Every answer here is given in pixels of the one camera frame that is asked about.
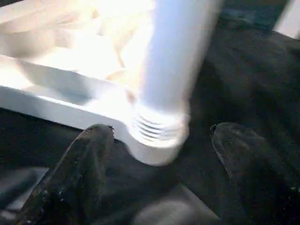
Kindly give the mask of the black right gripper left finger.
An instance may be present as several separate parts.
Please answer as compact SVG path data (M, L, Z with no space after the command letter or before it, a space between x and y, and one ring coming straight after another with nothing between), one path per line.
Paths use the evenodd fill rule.
M104 195L105 167L113 144L111 126L95 124L83 130L34 187L13 224L92 224Z

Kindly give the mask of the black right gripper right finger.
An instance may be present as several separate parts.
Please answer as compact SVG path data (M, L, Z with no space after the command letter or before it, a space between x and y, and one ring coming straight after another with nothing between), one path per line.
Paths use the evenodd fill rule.
M236 201L254 225L300 223L300 176L254 130L223 122L211 142L234 188Z

